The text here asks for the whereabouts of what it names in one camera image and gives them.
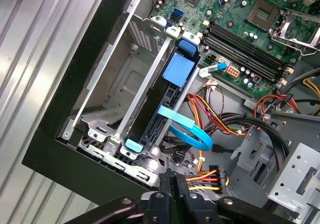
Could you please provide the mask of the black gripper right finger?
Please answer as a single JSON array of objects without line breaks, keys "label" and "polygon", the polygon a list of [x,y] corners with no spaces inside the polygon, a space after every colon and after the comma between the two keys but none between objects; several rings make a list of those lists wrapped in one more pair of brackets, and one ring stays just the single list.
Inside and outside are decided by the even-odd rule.
[{"label": "black gripper right finger", "polygon": [[175,179],[181,223],[292,223],[232,196],[222,197],[213,204],[201,194],[190,192],[182,174],[177,174]]}]

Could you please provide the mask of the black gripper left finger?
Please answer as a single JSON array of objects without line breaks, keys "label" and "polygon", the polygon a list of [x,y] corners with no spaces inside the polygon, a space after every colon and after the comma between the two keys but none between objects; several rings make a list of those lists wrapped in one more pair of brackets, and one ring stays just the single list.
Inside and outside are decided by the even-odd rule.
[{"label": "black gripper left finger", "polygon": [[170,223],[171,169],[160,173],[157,191],[145,192],[140,200],[119,196],[101,206],[81,214],[67,223]]}]

